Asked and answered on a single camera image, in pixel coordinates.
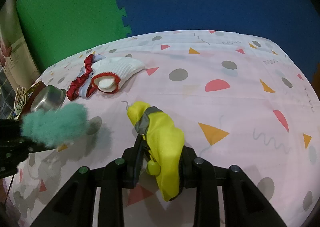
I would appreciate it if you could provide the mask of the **green foam wall mat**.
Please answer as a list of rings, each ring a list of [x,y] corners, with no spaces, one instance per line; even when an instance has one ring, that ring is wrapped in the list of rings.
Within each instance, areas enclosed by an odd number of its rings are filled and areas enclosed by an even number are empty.
[[[83,50],[126,38],[120,0],[17,0],[29,51],[41,72]]]

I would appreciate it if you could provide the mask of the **stainless steel bowl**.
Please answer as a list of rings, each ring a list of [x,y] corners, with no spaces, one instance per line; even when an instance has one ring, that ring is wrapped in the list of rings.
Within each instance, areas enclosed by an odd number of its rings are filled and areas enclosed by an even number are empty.
[[[59,89],[53,85],[48,85],[42,89],[35,97],[31,104],[30,111],[35,112],[39,110],[51,111],[56,110],[63,104],[66,98],[66,91]]]

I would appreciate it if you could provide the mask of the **beige printed curtain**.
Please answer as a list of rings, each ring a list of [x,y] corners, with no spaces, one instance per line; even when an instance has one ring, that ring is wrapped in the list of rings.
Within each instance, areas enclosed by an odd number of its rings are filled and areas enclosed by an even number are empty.
[[[40,76],[22,32],[16,1],[6,0],[1,8],[1,71],[14,90],[30,88]]]

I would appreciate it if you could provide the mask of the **red white fabric pouch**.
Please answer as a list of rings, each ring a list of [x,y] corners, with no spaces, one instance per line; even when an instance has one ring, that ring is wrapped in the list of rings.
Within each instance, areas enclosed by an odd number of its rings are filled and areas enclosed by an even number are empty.
[[[104,59],[100,54],[90,54],[84,59],[84,65],[80,69],[79,75],[71,82],[66,92],[69,101],[81,97],[89,99],[95,93],[96,89],[91,84],[91,79],[94,75],[92,65]]]

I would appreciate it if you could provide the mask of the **gold rectangular tin box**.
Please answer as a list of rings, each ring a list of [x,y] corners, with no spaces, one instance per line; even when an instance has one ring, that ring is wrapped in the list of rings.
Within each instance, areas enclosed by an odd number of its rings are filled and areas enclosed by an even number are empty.
[[[31,105],[33,104],[33,101],[37,97],[37,95],[40,93],[41,90],[44,89],[46,85],[43,81],[39,81],[35,85],[33,85],[30,89],[27,90],[27,102],[23,105],[21,113],[17,116],[19,119],[21,116],[27,114],[31,110]]]

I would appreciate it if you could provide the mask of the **teal fluffy pompom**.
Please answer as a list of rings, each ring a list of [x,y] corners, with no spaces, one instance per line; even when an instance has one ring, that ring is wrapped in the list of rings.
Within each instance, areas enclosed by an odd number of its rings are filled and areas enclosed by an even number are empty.
[[[69,103],[56,110],[41,109],[25,115],[20,126],[21,136],[47,147],[57,147],[86,134],[87,122],[87,108]]]

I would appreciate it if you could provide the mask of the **grey plaid blanket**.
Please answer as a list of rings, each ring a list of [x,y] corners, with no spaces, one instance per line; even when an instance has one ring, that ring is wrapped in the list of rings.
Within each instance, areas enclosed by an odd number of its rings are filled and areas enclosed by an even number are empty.
[[[12,116],[14,112],[14,100],[15,100],[15,91],[13,90],[4,69],[1,68],[0,73],[0,117],[1,119],[8,119]]]

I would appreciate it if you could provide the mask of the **white knit red-trimmed glove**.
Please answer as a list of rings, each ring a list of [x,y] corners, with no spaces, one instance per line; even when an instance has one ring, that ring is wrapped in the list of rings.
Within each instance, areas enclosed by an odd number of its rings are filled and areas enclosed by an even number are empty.
[[[92,86],[103,93],[116,93],[132,76],[145,68],[131,57],[106,57],[92,65]]]

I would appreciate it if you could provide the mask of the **pink patterned tablecloth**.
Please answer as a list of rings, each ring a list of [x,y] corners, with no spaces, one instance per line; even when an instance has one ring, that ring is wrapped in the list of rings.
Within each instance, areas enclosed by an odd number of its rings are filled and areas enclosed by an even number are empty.
[[[81,166],[102,167],[136,138],[127,105],[167,113],[185,144],[220,167],[239,165],[287,226],[301,226],[319,199],[319,98],[280,46],[270,40],[205,30],[139,35],[79,52],[40,80],[68,88],[90,54],[145,64],[116,94],[78,98],[89,113],[86,137],[31,154],[5,179],[7,214],[30,226]]]

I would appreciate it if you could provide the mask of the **blue foam wall mat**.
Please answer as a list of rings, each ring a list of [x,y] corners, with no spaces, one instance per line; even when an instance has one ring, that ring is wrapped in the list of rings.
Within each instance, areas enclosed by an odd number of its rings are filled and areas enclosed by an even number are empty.
[[[308,79],[319,64],[319,14],[310,0],[117,0],[133,35],[220,30],[268,38]]]

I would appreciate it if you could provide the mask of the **cream white cloth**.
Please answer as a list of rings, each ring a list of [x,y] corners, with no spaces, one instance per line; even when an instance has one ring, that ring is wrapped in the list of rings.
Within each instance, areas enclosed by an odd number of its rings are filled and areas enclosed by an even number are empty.
[[[16,115],[20,115],[23,107],[28,101],[28,93],[25,87],[17,88],[14,101],[14,112]]]

